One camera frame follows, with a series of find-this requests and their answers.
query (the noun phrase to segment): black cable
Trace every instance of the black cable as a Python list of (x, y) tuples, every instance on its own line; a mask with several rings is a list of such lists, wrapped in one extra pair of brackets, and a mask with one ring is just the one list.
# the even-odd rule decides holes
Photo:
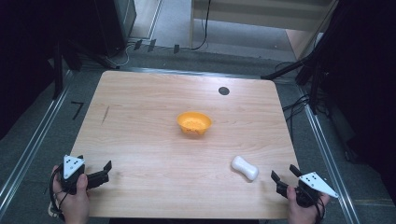
[(320, 219), (322, 220), (323, 218), (324, 218), (324, 216), (326, 215), (326, 206), (324, 205), (324, 202), (321, 200), (321, 198), (319, 197), (319, 199), (320, 199), (320, 206), (322, 206), (322, 208), (323, 208), (323, 214), (322, 215), (320, 215)]
[(317, 109), (318, 112), (320, 112), (320, 113), (322, 113), (322, 114), (324, 114), (326, 116), (328, 115), (326, 111), (323, 111), (323, 110), (320, 109), (319, 105), (316, 105), (316, 109)]
[(277, 69), (280, 65), (285, 64), (285, 63), (294, 63), (294, 62), (283, 62), (283, 63), (279, 63), (279, 64), (277, 64), (277, 65), (275, 66), (274, 72), (276, 72), (276, 69)]
[(315, 224), (319, 224), (320, 221), (322, 220), (322, 215), (321, 215), (320, 209), (319, 209), (319, 207), (318, 207), (318, 202), (315, 202), (315, 200), (311, 197), (311, 195), (310, 195), (308, 192), (306, 192), (305, 189), (299, 188), (299, 190), (300, 190), (303, 194), (305, 194), (305, 196), (307, 196), (307, 197), (311, 200), (312, 204), (317, 208), (318, 215), (317, 215), (317, 217), (316, 217)]
[(202, 27), (202, 30), (203, 30), (204, 32), (206, 32), (207, 29), (205, 29), (205, 27), (204, 27), (204, 20), (201, 20), (201, 27)]
[(51, 209), (50, 209), (50, 211), (51, 211), (52, 213), (58, 215), (58, 217), (59, 217), (62, 221), (64, 221), (64, 214), (63, 214), (63, 212), (62, 212), (62, 210), (61, 210), (61, 204), (62, 204), (62, 202), (63, 202), (65, 196), (67, 196), (67, 193), (66, 193), (66, 195), (64, 196), (64, 198), (62, 199), (61, 203), (59, 204), (60, 207), (58, 208), (58, 206), (56, 205), (56, 201), (55, 201), (55, 194), (54, 194), (54, 192), (53, 192), (53, 181), (54, 181), (54, 179), (55, 179), (55, 176), (61, 171), (61, 169), (63, 169), (63, 165), (62, 165), (62, 164), (59, 165), (58, 168), (56, 168), (56, 169), (53, 171), (53, 173), (52, 173), (52, 175), (51, 175), (51, 177), (50, 177), (50, 181), (49, 181), (49, 198), (50, 198), (50, 202), (51, 202)]
[[(294, 141), (294, 138), (293, 138), (293, 116), (297, 115), (301, 111), (303, 111), (303, 108), (309, 103), (309, 99), (304, 99), (307, 96), (308, 96), (308, 94), (303, 95), (294, 104), (287, 105), (287, 106), (284, 106), (282, 108), (282, 110), (284, 112), (290, 109), (290, 115), (286, 118), (286, 122), (288, 122), (288, 120), (290, 121), (290, 139), (291, 139), (291, 142)], [(297, 110), (294, 110), (294, 107), (297, 106), (297, 105), (300, 105), (300, 104), (302, 104), (302, 105)]]
[(65, 195), (64, 195), (64, 197), (61, 199), (61, 201), (59, 202), (59, 210), (61, 210), (62, 211), (62, 209), (61, 209), (61, 206), (62, 206), (62, 203), (64, 202), (64, 199), (66, 198), (66, 196), (70, 193), (70, 189), (72, 188), (72, 183), (70, 183), (70, 185), (69, 185), (69, 188), (68, 188), (68, 191), (65, 193)]
[(191, 50), (200, 49), (201, 46), (206, 42), (206, 37), (207, 37), (207, 20), (209, 19), (209, 10), (210, 10), (210, 3), (211, 3), (211, 2), (212, 2), (212, 1), (209, 0), (209, 2), (208, 2), (208, 4), (207, 4), (206, 22), (205, 22), (205, 38), (204, 38), (204, 41), (202, 42), (202, 44), (201, 44), (198, 48), (191, 49)]
[[(327, 16), (325, 16), (323, 18), (323, 21), (321, 22), (321, 24), (323, 24), (326, 21)], [(316, 44), (317, 43), (314, 43), (314, 45), (315, 45), (314, 48), (312, 49), (312, 51), (306, 57), (302, 58), (301, 60), (299, 60), (299, 61), (297, 61), (295, 63), (292, 63), (291, 65), (288, 65), (287, 67), (285, 67), (285, 68), (283, 68), (283, 69), (281, 69), (279, 71), (275, 71), (273, 74), (261, 76), (261, 79), (272, 80), (272, 79), (275, 79), (277, 77), (281, 77), (281, 76), (285, 75), (286, 73), (288, 73), (288, 72), (290, 72), (290, 71), (292, 71), (294, 69), (297, 69), (297, 68), (299, 68), (301, 66), (306, 67), (305, 64), (307, 62), (310, 62), (313, 59), (313, 56), (314, 56), (314, 54), (317, 51)]]

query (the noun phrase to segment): white object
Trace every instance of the white object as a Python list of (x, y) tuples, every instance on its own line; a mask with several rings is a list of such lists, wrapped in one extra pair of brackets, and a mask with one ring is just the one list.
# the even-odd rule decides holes
[(259, 169), (248, 163), (247, 161), (245, 161), (242, 157), (240, 156), (236, 156), (233, 159), (233, 162), (231, 163), (231, 166), (241, 172), (242, 174), (244, 174), (247, 179), (253, 181), (254, 179), (256, 179), (257, 175), (259, 174)]
[(83, 159), (64, 155), (64, 179), (69, 178), (84, 162)]
[(330, 188), (330, 186), (326, 182), (324, 182), (324, 180), (320, 178), (320, 176), (318, 176), (316, 172), (302, 175), (300, 176), (300, 179), (307, 186), (311, 187), (311, 189), (315, 189), (322, 193), (329, 194), (334, 198), (338, 198), (338, 194), (332, 188)]

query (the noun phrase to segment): black curtain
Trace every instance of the black curtain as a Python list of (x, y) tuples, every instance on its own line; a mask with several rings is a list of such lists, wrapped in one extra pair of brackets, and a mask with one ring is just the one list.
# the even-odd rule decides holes
[[(348, 146), (383, 179), (396, 202), (396, 13), (392, 1), (341, 1), (347, 14), (316, 58), (321, 87), (353, 129)], [(303, 71), (312, 73), (309, 68)]]
[(54, 78), (54, 1), (0, 2), (0, 139)]

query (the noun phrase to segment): gray floor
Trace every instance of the gray floor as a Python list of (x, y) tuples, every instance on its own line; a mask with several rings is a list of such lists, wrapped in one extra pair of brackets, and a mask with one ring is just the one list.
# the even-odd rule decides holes
[[(161, 39), (172, 38), (166, 35), (163, 35), (163, 37), (158, 35), (157, 39), (157, 44), (161, 44)], [(232, 40), (230, 36), (224, 39), (236, 45), (233, 53), (227, 53), (224, 49), (224, 51), (215, 51), (216, 53), (182, 50), (174, 54), (173, 48), (166, 47), (165, 44), (157, 46), (151, 52), (149, 52), (149, 46), (142, 46), (137, 50), (129, 48), (130, 60), (120, 69), (141, 72), (162, 69), (162, 72), (192, 71), (193, 73), (205, 73), (205, 75), (209, 74), (211, 76), (229, 74), (228, 76), (231, 77), (259, 78), (260, 75), (271, 74), (278, 64), (290, 60), (288, 56), (282, 56), (277, 49), (271, 49), (269, 46), (274, 45), (271, 41), (263, 44), (270, 51), (266, 55), (274, 55), (274, 58), (268, 56), (267, 59), (253, 54), (250, 56), (246, 54), (237, 55), (242, 52), (237, 49), (241, 46), (238, 46), (234, 42), (236, 40)], [(288, 40), (285, 35), (273, 35), (268, 39), (280, 41), (283, 45), (277, 44), (277, 46), (284, 46), (282, 48), (284, 48), (285, 54), (292, 55), (290, 48), (287, 48)], [(42, 141), (36, 146), (37, 151), (32, 155), (31, 164), (26, 164), (28, 169), (21, 180), (21, 184), (15, 192), (10, 192), (10, 203), (2, 204), (2, 209), (6, 207), (7, 210), (4, 210), (4, 214), (0, 214), (2, 215), (1, 223), (59, 222), (58, 219), (49, 217), (47, 213), (49, 205), (47, 185), (50, 171), (52, 166), (61, 162), (62, 156), (68, 154), (72, 149), (96, 85), (101, 74), (105, 71), (97, 63), (89, 61), (85, 57), (82, 57), (82, 59), (84, 62), (83, 68), (80, 72), (73, 72), (73, 75), (70, 76), (69, 89), (64, 96), (60, 109), (49, 129), (44, 133)], [(122, 64), (126, 62), (127, 58), (125, 54), (120, 54), (111, 60)], [(276, 88), (283, 106), (293, 104), (301, 95), (299, 87), (293, 82), (295, 76), (296, 72), (291, 72), (276, 80)], [(45, 116), (47, 109), (53, 104), (51, 101), (52, 93), (53, 86), (50, 85), (18, 120), (8, 135), (0, 141), (2, 155), (0, 162), (3, 164), (3, 169), (0, 169), (0, 184), (2, 186), (11, 176), (23, 151), (27, 146), (30, 146), (30, 140), (35, 134), (36, 128)], [(84, 103), (76, 119), (73, 119), (73, 117), (77, 113), (78, 106), (71, 104), (72, 101)], [(396, 208), (385, 191), (378, 174), (365, 164), (347, 162), (344, 157), (344, 146), (334, 131), (331, 119), (321, 114), (318, 115), (318, 119), (360, 222), (396, 223)], [(296, 156), (302, 171), (305, 173), (316, 171), (333, 186), (334, 182), (329, 175), (329, 169), (324, 163), (317, 138), (304, 111), (293, 118), (293, 139)], [(107, 222), (107, 218), (93, 218), (90, 221), (90, 223)], [(286, 223), (286, 221), (270, 220), (269, 223)], [(327, 217), (323, 223), (347, 223), (340, 201), (331, 201), (328, 206)]]
[[(205, 21), (194, 20), (193, 24), (190, 46), (191, 1), (163, 0), (151, 39), (160, 47), (196, 48), (205, 39)], [(202, 52), (295, 61), (284, 29), (208, 21), (206, 33), (205, 44), (199, 49)]]
[(136, 19), (131, 38), (151, 39), (163, 0), (134, 0)]

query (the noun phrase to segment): black circular hole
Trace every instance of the black circular hole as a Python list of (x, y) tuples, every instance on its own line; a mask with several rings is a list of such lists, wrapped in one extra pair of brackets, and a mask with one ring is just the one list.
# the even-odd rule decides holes
[(219, 88), (219, 93), (220, 93), (221, 95), (228, 95), (228, 94), (230, 94), (230, 90), (228, 90), (227, 87), (220, 87), (220, 88)]

